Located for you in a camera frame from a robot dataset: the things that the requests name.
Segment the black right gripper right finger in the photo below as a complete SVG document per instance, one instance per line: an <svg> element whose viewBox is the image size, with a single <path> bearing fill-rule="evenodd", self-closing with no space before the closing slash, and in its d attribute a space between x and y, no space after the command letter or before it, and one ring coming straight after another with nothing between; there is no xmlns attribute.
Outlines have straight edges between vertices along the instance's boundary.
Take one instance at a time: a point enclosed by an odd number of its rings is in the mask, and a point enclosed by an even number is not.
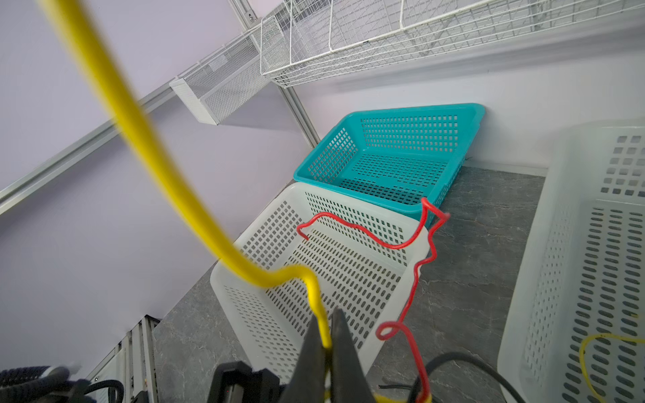
<svg viewBox="0 0 645 403"><path fill-rule="evenodd" d="M330 357L331 401L336 403L375 402L354 347L344 312L332 314L332 349Z"/></svg>

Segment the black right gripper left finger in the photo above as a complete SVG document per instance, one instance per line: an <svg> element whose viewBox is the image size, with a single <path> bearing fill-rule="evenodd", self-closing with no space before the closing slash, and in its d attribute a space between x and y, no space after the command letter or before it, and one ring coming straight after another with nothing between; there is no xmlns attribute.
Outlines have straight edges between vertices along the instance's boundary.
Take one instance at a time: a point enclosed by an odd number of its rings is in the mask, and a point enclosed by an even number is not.
<svg viewBox="0 0 645 403"><path fill-rule="evenodd" d="M302 349L291 380L280 402L324 402L327 351L322 344L316 317L305 333Z"/></svg>

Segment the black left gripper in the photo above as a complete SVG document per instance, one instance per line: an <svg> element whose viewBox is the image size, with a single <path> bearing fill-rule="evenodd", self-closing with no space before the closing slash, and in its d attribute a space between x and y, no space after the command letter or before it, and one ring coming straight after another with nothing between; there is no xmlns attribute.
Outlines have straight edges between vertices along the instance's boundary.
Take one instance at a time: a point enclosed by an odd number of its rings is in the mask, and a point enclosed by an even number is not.
<svg viewBox="0 0 645 403"><path fill-rule="evenodd" d="M280 379L268 369L253 369L243 361L220 364L213 373L207 402L277 402Z"/></svg>

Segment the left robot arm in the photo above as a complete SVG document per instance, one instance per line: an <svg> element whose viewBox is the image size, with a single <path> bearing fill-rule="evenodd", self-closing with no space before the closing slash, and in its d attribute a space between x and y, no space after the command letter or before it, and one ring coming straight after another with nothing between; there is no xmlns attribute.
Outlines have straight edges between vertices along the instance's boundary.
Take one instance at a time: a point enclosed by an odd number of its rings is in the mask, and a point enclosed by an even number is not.
<svg viewBox="0 0 645 403"><path fill-rule="evenodd" d="M2 402L94 402L104 391L108 402L124 402L124 383L106 379L71 380L65 366L35 366L1 371ZM221 364L213 374L208 402L277 402L285 386L267 369L253 371L244 362Z"/></svg>

